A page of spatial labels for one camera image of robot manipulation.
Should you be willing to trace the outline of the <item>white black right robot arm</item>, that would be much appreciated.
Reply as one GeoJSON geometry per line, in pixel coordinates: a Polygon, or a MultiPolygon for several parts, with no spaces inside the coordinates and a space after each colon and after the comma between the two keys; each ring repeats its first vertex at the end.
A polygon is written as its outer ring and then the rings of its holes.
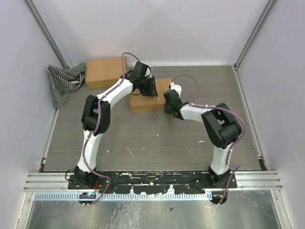
{"type": "Polygon", "coordinates": [[[208,179],[214,188],[221,188],[230,175],[230,159],[233,147],[243,130],[228,106],[202,106],[183,103],[178,92],[170,89],[163,93],[165,113],[181,120],[203,123],[213,148],[213,159],[208,168],[208,179]]]}

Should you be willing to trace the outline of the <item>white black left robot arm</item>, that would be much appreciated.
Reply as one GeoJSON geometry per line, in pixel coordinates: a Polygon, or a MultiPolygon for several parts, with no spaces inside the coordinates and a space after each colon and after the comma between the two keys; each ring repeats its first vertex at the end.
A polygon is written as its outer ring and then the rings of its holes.
{"type": "Polygon", "coordinates": [[[86,98],[81,123],[84,129],[84,141],[81,157],[70,176],[70,182],[91,189],[98,177],[96,157],[102,136],[108,130],[111,121],[111,108],[123,97],[138,90],[143,96],[157,97],[155,77],[151,66],[137,62],[135,67],[124,73],[119,80],[105,92],[86,98]]]}

